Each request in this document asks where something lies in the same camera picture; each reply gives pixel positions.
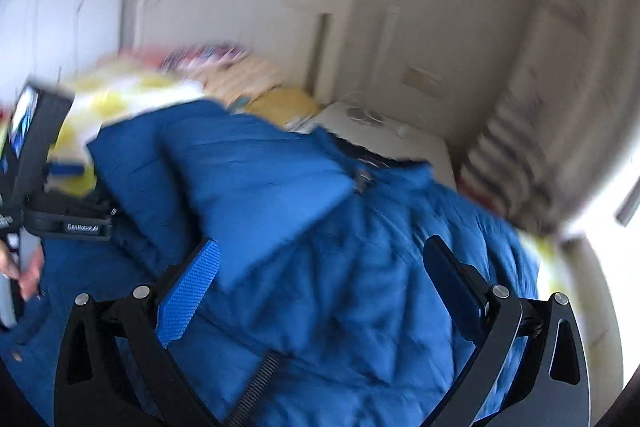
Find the person's left hand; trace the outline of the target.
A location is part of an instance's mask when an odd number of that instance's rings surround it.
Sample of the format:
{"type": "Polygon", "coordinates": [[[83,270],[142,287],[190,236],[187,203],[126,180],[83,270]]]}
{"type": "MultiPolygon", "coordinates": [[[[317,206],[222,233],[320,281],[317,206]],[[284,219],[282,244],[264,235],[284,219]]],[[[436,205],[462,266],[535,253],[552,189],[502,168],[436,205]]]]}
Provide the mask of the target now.
{"type": "Polygon", "coordinates": [[[28,263],[24,269],[14,261],[8,246],[1,243],[0,271],[5,277],[17,281],[21,296],[25,301],[32,299],[39,291],[39,282],[44,265],[43,250],[40,244],[30,254],[28,263]]]}

